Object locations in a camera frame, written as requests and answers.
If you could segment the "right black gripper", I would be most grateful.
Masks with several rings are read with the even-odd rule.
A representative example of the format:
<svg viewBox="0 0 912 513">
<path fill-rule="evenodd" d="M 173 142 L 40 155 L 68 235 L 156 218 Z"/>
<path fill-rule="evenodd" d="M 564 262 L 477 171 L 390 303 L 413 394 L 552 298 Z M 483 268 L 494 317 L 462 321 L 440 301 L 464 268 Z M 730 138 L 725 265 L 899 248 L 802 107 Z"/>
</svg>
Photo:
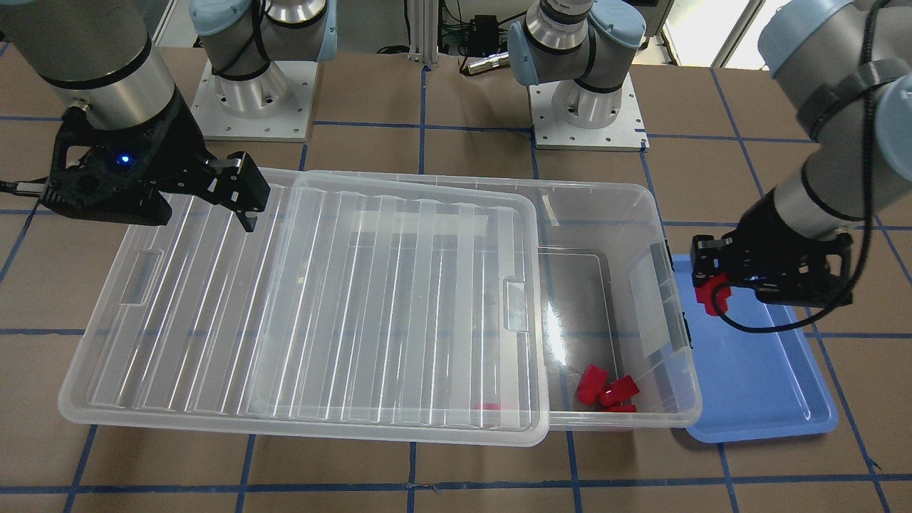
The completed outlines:
<svg viewBox="0 0 912 513">
<path fill-rule="evenodd" d="M 139 207 L 160 192 L 197 196 L 235 213 L 252 233 L 270 185 L 250 153 L 217 159 L 206 149 L 182 94 L 149 120 L 102 130 L 87 101 L 62 114 L 50 167 L 50 207 Z"/>
</svg>

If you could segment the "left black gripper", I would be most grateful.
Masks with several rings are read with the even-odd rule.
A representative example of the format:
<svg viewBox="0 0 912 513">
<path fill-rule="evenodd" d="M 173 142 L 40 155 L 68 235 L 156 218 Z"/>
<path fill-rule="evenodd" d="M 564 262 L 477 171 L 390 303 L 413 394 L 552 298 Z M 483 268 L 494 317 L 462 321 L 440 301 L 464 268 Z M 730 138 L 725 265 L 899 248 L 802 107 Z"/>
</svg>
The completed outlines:
<svg viewBox="0 0 912 513">
<path fill-rule="evenodd" d="M 693 236 L 690 246 L 691 281 L 701 288 L 713 280 L 727 283 L 761 279 L 791 288 L 805 284 L 802 266 L 812 279 L 824 279 L 844 286 L 852 276 L 852 237 L 831 240 L 802 236 L 781 218 L 775 193 L 769 192 L 745 214 L 737 227 L 725 236 Z"/>
</svg>

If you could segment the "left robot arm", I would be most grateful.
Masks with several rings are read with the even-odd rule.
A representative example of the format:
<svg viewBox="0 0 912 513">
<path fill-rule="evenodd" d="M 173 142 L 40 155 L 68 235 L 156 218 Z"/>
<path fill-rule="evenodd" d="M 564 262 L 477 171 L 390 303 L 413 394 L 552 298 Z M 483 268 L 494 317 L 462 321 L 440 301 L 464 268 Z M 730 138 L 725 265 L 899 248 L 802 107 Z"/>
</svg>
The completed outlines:
<svg viewBox="0 0 912 513">
<path fill-rule="evenodd" d="M 622 1 L 534 2 L 508 30 L 512 74 L 612 94 L 644 26 Z M 847 229 L 910 192 L 910 3 L 788 2 L 758 49 L 818 148 L 736 230 L 694 238 L 693 286 L 803 302 L 856 283 Z"/>
</svg>

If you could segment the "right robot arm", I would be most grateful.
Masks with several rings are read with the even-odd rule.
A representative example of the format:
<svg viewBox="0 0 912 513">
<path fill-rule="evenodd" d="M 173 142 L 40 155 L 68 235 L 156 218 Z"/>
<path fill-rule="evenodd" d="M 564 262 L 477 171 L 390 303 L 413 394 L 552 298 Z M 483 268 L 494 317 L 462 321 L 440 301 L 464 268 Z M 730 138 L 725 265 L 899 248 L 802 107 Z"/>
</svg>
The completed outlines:
<svg viewBox="0 0 912 513">
<path fill-rule="evenodd" d="M 192 1 L 209 59 L 209 97 L 234 120 L 294 112 L 284 63 L 331 61 L 335 1 Z M 2 32 L 66 104 L 46 177 L 2 182 L 49 210 L 107 223 L 166 225 L 166 194 L 234 213 L 251 232 L 270 187 L 253 158 L 207 149 L 185 101 L 130 1 L 4 1 Z"/>
</svg>

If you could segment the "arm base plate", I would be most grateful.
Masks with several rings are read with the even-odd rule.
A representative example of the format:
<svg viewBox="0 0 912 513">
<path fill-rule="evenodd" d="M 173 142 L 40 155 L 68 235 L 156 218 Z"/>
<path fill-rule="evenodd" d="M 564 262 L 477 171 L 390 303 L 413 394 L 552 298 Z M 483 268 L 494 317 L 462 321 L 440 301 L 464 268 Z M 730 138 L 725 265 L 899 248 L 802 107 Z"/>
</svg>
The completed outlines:
<svg viewBox="0 0 912 513">
<path fill-rule="evenodd" d="M 212 142 L 304 143 L 317 71 L 316 62 L 278 61 L 259 77 L 229 81 L 206 63 L 190 103 L 193 117 Z"/>
<path fill-rule="evenodd" d="M 645 152 L 651 146 L 630 74 L 609 93 L 584 90 L 574 81 L 527 90 L 538 149 Z"/>
</svg>

